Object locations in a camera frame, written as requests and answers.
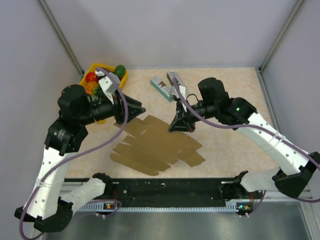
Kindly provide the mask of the brown cardboard box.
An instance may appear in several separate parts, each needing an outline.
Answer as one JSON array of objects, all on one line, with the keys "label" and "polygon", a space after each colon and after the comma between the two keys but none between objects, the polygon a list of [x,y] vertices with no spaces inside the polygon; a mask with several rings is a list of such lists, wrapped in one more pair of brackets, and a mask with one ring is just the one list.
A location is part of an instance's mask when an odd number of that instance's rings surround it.
[{"label": "brown cardboard box", "polygon": [[170,132],[169,126],[152,115],[134,118],[126,124],[127,136],[113,148],[111,160],[148,176],[157,176],[178,161],[189,167],[206,161],[198,153],[201,143],[184,132]]}]

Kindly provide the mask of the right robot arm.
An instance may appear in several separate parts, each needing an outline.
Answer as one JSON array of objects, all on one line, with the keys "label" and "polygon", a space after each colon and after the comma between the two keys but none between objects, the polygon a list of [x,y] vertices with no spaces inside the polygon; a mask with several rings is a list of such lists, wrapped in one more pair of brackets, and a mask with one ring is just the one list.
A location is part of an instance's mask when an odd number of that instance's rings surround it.
[{"label": "right robot arm", "polygon": [[186,88],[173,77],[176,115],[170,132],[194,132],[196,122],[219,129],[232,129],[254,142],[278,167],[260,172],[244,171],[233,180],[233,192],[245,198],[255,191],[279,191],[300,200],[313,174],[320,168],[320,154],[309,153],[290,142],[270,125],[258,110],[242,97],[229,97],[223,82],[214,77],[198,83],[202,99],[190,105]]}]

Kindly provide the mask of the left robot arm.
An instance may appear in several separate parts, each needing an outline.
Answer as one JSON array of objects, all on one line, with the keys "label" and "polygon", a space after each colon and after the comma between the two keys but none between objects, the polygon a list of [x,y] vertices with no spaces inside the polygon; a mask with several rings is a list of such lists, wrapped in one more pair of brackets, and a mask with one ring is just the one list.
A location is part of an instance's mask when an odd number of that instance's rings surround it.
[{"label": "left robot arm", "polygon": [[105,98],[94,102],[79,84],[67,86],[57,103],[59,117],[48,128],[44,141],[42,165],[35,188],[25,204],[15,210],[14,216],[33,223],[41,233],[64,230],[73,215],[95,198],[109,198],[114,191],[112,179],[104,173],[94,174],[71,193],[60,194],[70,166],[66,159],[79,151],[88,135],[86,125],[113,117],[118,125],[130,122],[145,113],[142,103],[115,92],[113,102]]}]

